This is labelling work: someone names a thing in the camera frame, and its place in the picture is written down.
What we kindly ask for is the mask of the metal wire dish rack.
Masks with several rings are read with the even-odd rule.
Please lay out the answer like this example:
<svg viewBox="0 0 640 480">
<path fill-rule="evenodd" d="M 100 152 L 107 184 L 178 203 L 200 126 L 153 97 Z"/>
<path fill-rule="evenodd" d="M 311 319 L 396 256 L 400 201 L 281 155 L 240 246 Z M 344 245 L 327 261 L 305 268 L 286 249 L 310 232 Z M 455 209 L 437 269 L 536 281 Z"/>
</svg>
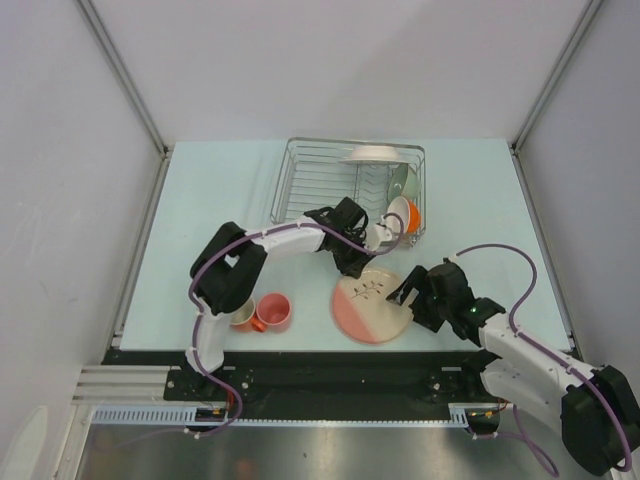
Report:
<svg viewBox="0 0 640 480">
<path fill-rule="evenodd" d="M 335 206 L 342 198 L 352 198 L 368 215 L 370 222 L 380 219 L 389 205 L 387 191 L 398 164 L 343 164 L 340 160 L 360 145 L 394 147 L 402 163 L 409 164 L 421 184 L 419 196 L 412 201 L 421 215 L 420 229 L 407 234 L 402 244 L 414 246 L 426 231 L 426 153 L 414 144 L 333 140 L 292 137 L 285 146 L 271 205 L 274 224 L 291 221 L 302 213 Z"/>
</svg>

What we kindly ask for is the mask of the white and orange bowl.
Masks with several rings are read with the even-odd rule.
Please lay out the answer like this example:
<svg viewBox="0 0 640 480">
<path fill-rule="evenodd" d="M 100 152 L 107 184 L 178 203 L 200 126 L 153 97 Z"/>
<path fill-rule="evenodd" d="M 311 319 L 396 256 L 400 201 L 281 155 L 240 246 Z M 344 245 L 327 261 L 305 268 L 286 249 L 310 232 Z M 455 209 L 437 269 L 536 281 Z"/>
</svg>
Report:
<svg viewBox="0 0 640 480">
<path fill-rule="evenodd" d="M 387 209 L 385 222 L 394 234 L 415 234 L 421 225 L 421 215 L 417 206 L 407 198 L 394 198 Z"/>
</svg>

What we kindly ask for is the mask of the white fluted plate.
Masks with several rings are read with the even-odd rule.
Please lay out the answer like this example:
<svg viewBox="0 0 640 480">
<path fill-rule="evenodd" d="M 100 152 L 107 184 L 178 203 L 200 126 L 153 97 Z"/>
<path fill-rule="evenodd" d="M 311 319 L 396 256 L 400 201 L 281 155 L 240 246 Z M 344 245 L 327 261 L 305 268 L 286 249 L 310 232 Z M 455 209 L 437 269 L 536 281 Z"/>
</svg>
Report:
<svg viewBox="0 0 640 480">
<path fill-rule="evenodd" d="M 340 160 L 343 164 L 398 164 L 402 163 L 394 147 L 387 145 L 360 145 Z"/>
</svg>

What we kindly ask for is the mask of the green bowl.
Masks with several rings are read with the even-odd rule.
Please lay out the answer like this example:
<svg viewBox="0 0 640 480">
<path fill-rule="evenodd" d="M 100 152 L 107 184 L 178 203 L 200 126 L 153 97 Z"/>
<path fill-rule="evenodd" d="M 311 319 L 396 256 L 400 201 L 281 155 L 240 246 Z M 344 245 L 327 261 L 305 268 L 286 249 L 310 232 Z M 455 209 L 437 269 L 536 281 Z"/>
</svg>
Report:
<svg viewBox="0 0 640 480">
<path fill-rule="evenodd" d="M 387 191 L 387 200 L 393 201 L 403 196 L 409 200 L 416 199 L 421 191 L 421 184 L 412 166 L 400 164 L 393 172 Z"/>
</svg>

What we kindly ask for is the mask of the pink and cream plate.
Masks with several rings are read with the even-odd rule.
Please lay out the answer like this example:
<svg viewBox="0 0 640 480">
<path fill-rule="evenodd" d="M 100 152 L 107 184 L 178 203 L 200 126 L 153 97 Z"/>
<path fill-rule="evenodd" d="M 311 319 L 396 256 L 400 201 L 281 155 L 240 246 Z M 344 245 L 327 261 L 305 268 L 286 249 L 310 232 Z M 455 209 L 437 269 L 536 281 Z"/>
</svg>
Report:
<svg viewBox="0 0 640 480">
<path fill-rule="evenodd" d="M 386 300 L 401 283 L 396 273 L 384 268 L 365 268 L 358 279 L 341 278 L 330 302 L 334 323 L 359 343 L 379 345 L 394 340 L 413 317 L 408 307 Z"/>
</svg>

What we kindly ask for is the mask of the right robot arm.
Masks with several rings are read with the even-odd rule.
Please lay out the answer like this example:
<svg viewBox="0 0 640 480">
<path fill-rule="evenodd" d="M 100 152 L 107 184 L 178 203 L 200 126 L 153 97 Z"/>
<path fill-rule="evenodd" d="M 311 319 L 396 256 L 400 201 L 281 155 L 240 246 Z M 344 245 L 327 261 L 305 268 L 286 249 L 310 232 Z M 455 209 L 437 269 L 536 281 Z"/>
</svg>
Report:
<svg viewBox="0 0 640 480">
<path fill-rule="evenodd" d="M 446 261 L 415 267 L 387 296 L 408 307 L 419 325 L 436 332 L 449 324 L 479 350 L 461 376 L 473 401 L 499 397 L 547 425 L 588 473 L 630 467 L 639 447 L 639 403 L 626 376 L 596 368 L 512 326 L 506 310 L 474 295 L 463 270 Z"/>
</svg>

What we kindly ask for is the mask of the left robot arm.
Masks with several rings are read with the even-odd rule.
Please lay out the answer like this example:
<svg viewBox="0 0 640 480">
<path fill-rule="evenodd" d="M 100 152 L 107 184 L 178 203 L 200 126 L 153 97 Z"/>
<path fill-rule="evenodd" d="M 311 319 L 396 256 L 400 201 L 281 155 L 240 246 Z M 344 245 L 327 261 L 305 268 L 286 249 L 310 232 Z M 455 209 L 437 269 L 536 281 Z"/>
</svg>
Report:
<svg viewBox="0 0 640 480">
<path fill-rule="evenodd" d="M 270 261 L 299 253 L 329 252 L 338 271 L 357 278 L 373 259 L 366 245 L 368 215 L 354 200 L 304 212 L 296 220 L 249 231 L 234 222 L 223 224 L 190 270 L 189 300 L 196 320 L 185 352 L 191 370 L 186 387 L 197 398 L 228 390 L 216 371 L 224 360 L 224 340 L 231 316 L 253 294 Z"/>
</svg>

